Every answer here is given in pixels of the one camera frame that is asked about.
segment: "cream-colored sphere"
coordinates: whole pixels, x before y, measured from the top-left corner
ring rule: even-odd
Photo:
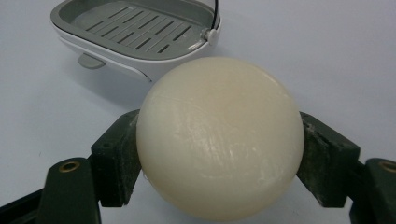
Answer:
[[[287,189],[304,130],[286,89],[259,67],[203,58],[173,69],[148,93],[137,148],[165,200],[195,217],[236,220]]]

